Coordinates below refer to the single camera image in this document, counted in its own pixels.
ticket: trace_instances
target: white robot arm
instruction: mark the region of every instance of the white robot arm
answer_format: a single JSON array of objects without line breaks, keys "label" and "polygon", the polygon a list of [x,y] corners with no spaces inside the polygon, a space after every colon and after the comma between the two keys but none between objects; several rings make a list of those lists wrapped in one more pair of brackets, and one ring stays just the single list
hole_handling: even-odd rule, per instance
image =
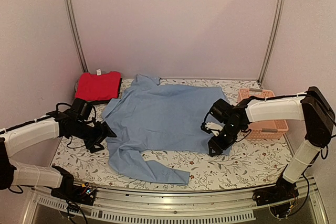
[{"label": "white robot arm", "polygon": [[[225,123],[224,127],[206,123],[211,114],[216,120]],[[273,98],[250,97],[232,106],[220,99],[208,112],[201,129],[214,136],[208,142],[209,155],[219,155],[234,144],[239,131],[248,129],[248,124],[266,120],[301,120],[306,124],[304,142],[296,151],[273,187],[255,190],[257,205],[271,204],[297,197],[296,181],[318,157],[331,139],[335,125],[335,114],[320,90],[310,87],[304,93]]]},{"label": "white robot arm", "polygon": [[[64,112],[58,110],[59,105],[68,105]],[[0,132],[0,189],[11,186],[46,186],[54,188],[52,195],[62,199],[77,201],[73,192],[78,186],[74,185],[73,176],[58,166],[41,167],[17,162],[12,159],[19,151],[38,144],[42,141],[65,136],[83,139],[90,152],[103,150],[101,142],[108,137],[115,137],[107,124],[87,121],[94,107],[82,100],[75,99],[72,105],[60,103],[56,110],[47,113],[39,119],[4,129]],[[80,199],[79,203],[93,202],[92,197]]]}]

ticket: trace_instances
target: clothing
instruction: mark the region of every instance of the clothing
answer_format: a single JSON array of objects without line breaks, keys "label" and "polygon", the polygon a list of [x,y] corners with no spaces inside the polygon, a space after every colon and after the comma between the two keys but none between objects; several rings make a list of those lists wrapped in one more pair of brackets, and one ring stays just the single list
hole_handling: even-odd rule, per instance
[{"label": "clothing", "polygon": [[189,172],[156,161],[145,162],[141,152],[208,153],[211,135],[201,130],[201,123],[213,103],[225,96],[219,87],[159,84],[158,77],[137,75],[122,98],[112,99],[104,109],[102,117],[117,135],[107,138],[109,165],[132,178],[186,185]]},{"label": "clothing", "polygon": [[101,75],[83,73],[78,81],[75,98],[86,101],[110,101],[118,98],[120,73],[109,72]]}]

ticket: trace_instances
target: pink wall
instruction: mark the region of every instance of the pink wall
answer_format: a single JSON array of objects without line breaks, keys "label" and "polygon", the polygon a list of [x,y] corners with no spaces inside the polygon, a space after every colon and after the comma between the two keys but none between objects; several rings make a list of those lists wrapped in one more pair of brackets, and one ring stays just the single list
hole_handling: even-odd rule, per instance
[{"label": "pink wall", "polygon": [[[70,102],[81,70],[64,0],[0,0],[0,57],[0,128]],[[49,165],[57,144],[46,141],[15,159]],[[0,222],[19,223],[25,196],[1,191],[0,199]]]},{"label": "pink wall", "polygon": [[[285,0],[279,33],[265,87],[276,94],[292,94],[309,86],[321,89],[336,111],[336,0]],[[295,149],[305,136],[303,122],[289,122]],[[320,158],[313,173],[330,223],[336,223],[336,142],[326,161]]]},{"label": "pink wall", "polygon": [[91,72],[257,79],[276,0],[73,0]]}]

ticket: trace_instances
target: pink basket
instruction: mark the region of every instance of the pink basket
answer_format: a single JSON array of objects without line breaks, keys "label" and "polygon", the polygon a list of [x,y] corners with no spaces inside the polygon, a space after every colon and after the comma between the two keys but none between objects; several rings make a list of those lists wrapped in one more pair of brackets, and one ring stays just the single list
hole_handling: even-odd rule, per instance
[{"label": "pink basket", "polygon": [[[271,90],[265,89],[239,89],[238,103],[251,95],[260,98],[274,97]],[[251,123],[249,125],[251,133],[246,137],[247,139],[280,139],[287,131],[288,125],[286,120],[264,121],[259,123]]]}]

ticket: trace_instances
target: floral tablecloth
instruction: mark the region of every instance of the floral tablecloth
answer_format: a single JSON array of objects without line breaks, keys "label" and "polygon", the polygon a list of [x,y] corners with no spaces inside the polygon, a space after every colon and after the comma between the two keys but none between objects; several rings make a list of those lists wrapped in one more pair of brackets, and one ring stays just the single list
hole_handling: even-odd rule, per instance
[{"label": "floral tablecloth", "polygon": [[[121,92],[132,80],[123,80]],[[254,81],[229,80],[161,80],[161,84],[185,84],[200,87],[222,87],[225,95],[236,104],[239,88],[259,88]],[[98,105],[98,119],[105,105]],[[187,186],[156,184],[126,177],[109,165],[108,150],[91,154],[83,148],[69,149],[69,140],[63,138],[58,146],[53,165],[63,167],[76,180],[101,186],[115,186],[150,190],[220,190],[236,189],[274,183],[292,156],[284,138],[280,140],[242,140],[233,145],[228,156],[210,157],[207,154],[177,151],[145,151],[144,160],[156,160],[168,167],[190,172]],[[72,147],[82,146],[82,140],[73,138]]]}]

